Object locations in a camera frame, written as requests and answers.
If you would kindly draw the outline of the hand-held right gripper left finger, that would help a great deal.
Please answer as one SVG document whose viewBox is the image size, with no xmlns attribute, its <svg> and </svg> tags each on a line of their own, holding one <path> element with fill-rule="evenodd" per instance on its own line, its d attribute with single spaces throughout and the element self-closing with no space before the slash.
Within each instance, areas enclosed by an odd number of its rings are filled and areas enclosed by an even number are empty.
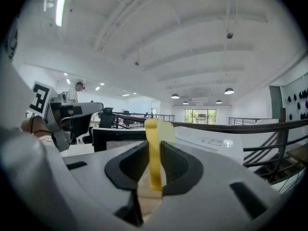
<svg viewBox="0 0 308 231">
<path fill-rule="evenodd" d="M 76 186 L 71 206 L 76 214 L 76 231 L 148 231 L 138 200 L 138 186 L 149 163 L 148 142 L 104 152 L 65 157 Z"/>
</svg>

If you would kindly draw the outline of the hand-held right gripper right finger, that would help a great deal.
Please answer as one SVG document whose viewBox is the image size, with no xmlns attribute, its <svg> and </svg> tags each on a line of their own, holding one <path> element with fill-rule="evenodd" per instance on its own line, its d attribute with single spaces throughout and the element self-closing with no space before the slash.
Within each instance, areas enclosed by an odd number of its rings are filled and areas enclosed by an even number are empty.
<svg viewBox="0 0 308 231">
<path fill-rule="evenodd" d="M 160 156 L 167 183 L 146 231 L 257 231 L 285 202 L 229 157 L 168 142 Z"/>
</svg>

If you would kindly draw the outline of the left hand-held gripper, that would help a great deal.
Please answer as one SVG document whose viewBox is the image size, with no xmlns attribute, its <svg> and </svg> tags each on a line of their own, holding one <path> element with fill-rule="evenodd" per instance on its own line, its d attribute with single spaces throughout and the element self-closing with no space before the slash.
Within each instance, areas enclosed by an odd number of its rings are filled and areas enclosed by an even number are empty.
<svg viewBox="0 0 308 231">
<path fill-rule="evenodd" d="M 35 81 L 32 87 L 35 96 L 29 110 L 40 116 L 57 149 L 69 149 L 72 139 L 86 134 L 94 113 L 103 110 L 102 103 L 68 103 L 66 92 L 57 91 Z"/>
</svg>

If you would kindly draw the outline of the white microwave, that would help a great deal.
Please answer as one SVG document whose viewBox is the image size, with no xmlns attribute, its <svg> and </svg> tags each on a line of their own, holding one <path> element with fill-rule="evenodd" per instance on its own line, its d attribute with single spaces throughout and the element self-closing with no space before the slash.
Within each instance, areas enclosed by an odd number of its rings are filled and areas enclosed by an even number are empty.
<svg viewBox="0 0 308 231">
<path fill-rule="evenodd" d="M 190 147 L 218 153 L 244 163 L 242 141 L 237 134 L 212 132 L 186 127 L 175 127 L 175 142 Z M 93 128 L 94 151 L 105 151 L 108 141 L 144 141 L 145 129 Z"/>
</svg>

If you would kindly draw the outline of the yellow food slice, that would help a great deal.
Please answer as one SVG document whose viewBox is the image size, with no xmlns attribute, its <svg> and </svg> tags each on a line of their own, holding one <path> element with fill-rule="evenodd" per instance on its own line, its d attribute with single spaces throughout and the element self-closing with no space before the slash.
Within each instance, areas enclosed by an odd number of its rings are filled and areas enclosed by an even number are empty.
<svg viewBox="0 0 308 231">
<path fill-rule="evenodd" d="M 149 176 L 150 187 L 154 191 L 162 191 L 160 173 L 160 145 L 162 141 L 175 142 L 173 124 L 160 119 L 146 119 L 144 122 L 146 139 L 149 143 Z"/>
</svg>

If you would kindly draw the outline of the person's left forearm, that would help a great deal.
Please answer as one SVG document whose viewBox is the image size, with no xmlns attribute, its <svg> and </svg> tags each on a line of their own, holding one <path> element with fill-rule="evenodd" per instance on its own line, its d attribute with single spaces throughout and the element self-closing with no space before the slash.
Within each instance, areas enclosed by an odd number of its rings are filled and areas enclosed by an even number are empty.
<svg viewBox="0 0 308 231">
<path fill-rule="evenodd" d="M 23 132 L 28 132 L 37 138 L 51 135 L 51 132 L 46 127 L 46 124 L 42 117 L 38 115 L 32 115 L 29 118 L 25 118 L 21 125 Z"/>
</svg>

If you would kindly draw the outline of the row of recessed ceiling lights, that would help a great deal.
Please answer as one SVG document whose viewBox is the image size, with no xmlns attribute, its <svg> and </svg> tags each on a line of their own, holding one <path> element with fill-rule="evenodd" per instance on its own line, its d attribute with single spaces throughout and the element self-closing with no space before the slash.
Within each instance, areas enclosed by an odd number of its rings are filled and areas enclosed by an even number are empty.
<svg viewBox="0 0 308 231">
<path fill-rule="evenodd" d="M 138 96 L 136 92 L 123 90 L 118 87 L 113 87 L 111 85 L 105 84 L 104 82 L 99 82 L 90 78 L 71 75 L 68 73 L 63 73 L 62 75 L 59 75 L 57 77 L 57 81 L 58 83 L 62 83 L 66 86 L 73 86 L 78 82 L 82 82 L 85 91 L 106 94 L 109 96 L 124 99 Z"/>
</svg>

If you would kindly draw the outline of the curved black metal railing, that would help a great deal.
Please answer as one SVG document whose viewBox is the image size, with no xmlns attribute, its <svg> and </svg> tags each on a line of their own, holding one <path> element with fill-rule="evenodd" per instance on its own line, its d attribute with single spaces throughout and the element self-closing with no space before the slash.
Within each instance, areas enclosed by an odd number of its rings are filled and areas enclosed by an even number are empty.
<svg viewBox="0 0 308 231">
<path fill-rule="evenodd" d="M 220 132 L 226 134 L 253 134 L 261 135 L 271 133 L 260 146 L 246 146 L 243 148 L 248 155 L 244 156 L 243 166 L 249 169 L 257 167 L 256 173 L 270 184 L 276 184 L 299 173 L 304 167 L 308 167 L 303 160 L 291 156 L 286 152 L 288 145 L 295 144 L 308 138 L 308 135 L 288 141 L 289 131 L 295 128 L 303 128 L 308 125 L 308 119 L 294 122 L 279 122 L 268 125 L 205 125 L 193 123 L 181 123 L 172 121 L 174 127 L 193 128 L 197 130 Z"/>
</svg>

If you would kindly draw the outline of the large glass window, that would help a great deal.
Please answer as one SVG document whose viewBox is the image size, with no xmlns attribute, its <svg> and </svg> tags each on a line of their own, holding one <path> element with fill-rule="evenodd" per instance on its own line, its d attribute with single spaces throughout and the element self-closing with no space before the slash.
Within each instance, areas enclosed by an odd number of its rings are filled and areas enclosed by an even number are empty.
<svg viewBox="0 0 308 231">
<path fill-rule="evenodd" d="M 215 125 L 217 111 L 213 109 L 186 109 L 185 123 Z"/>
</svg>

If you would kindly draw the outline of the straight black railing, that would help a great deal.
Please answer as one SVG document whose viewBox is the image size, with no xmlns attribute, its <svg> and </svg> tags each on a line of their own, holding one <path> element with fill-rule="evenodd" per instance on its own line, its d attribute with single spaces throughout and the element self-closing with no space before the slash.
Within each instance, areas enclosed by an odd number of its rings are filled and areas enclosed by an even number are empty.
<svg viewBox="0 0 308 231">
<path fill-rule="evenodd" d="M 229 117 L 229 126 L 264 125 L 276 123 L 277 119 Z"/>
<path fill-rule="evenodd" d="M 140 117 L 140 118 L 157 118 L 160 120 L 164 121 L 169 121 L 169 122 L 174 122 L 175 121 L 175 116 L 174 115 L 158 115 L 158 114 L 137 114 L 133 113 L 132 114 L 135 117 Z"/>
</svg>

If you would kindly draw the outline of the wooden side table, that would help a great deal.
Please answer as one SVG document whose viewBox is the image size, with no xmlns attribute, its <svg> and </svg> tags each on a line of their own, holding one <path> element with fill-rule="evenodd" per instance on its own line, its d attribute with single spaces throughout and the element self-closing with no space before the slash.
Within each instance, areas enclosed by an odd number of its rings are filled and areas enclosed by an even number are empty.
<svg viewBox="0 0 308 231">
<path fill-rule="evenodd" d="M 308 143 L 286 153 L 289 157 L 308 167 Z"/>
</svg>

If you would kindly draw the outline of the long ceiling light strip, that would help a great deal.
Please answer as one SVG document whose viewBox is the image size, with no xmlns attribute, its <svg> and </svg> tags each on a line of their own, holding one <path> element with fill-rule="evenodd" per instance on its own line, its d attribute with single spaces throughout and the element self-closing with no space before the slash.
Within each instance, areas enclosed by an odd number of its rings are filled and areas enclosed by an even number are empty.
<svg viewBox="0 0 308 231">
<path fill-rule="evenodd" d="M 59 27 L 62 26 L 62 22 L 63 22 L 65 1 L 66 0 L 57 0 L 57 4 L 56 4 L 55 23 Z"/>
</svg>

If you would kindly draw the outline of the group of small black items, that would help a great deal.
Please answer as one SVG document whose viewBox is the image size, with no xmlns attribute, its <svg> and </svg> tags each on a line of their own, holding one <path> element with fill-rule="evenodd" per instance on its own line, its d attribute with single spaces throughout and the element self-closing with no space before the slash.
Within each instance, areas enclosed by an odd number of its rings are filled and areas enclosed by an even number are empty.
<svg viewBox="0 0 308 231">
<path fill-rule="evenodd" d="M 308 89 L 288 96 L 286 110 L 290 121 L 308 119 Z"/>
</svg>

